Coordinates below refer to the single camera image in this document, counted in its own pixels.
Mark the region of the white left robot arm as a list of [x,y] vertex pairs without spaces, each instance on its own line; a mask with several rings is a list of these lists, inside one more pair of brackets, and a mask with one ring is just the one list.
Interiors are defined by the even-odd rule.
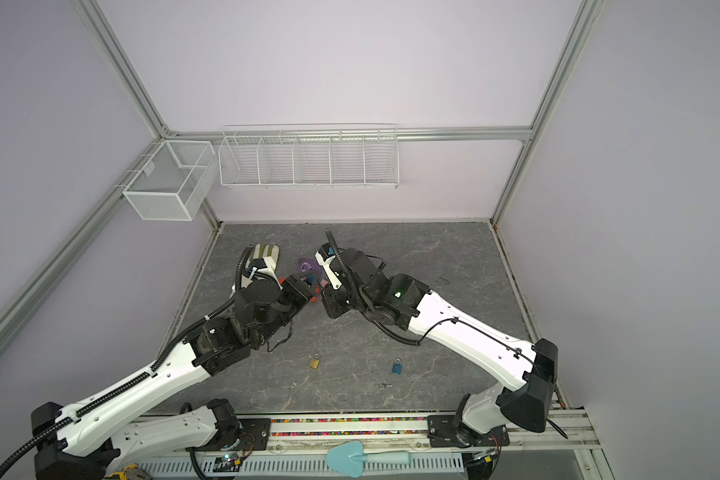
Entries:
[[31,439],[0,464],[0,479],[28,453],[38,479],[104,479],[138,457],[235,445],[242,427],[223,399],[163,420],[137,420],[248,358],[291,324],[320,281],[300,273],[280,279],[276,266],[276,258],[247,247],[226,301],[177,333],[152,363],[84,400],[36,408]]

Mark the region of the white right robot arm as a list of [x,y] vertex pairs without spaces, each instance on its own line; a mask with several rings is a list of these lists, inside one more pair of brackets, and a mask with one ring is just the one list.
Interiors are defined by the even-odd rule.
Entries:
[[445,300],[407,274],[389,277],[382,264],[355,248],[342,248],[331,230],[315,259],[328,276],[322,292],[326,313],[337,319],[354,310],[390,339],[418,347],[434,341],[469,360],[495,384],[460,401],[454,428],[462,445],[512,423],[542,433],[558,379],[558,346],[501,332]]

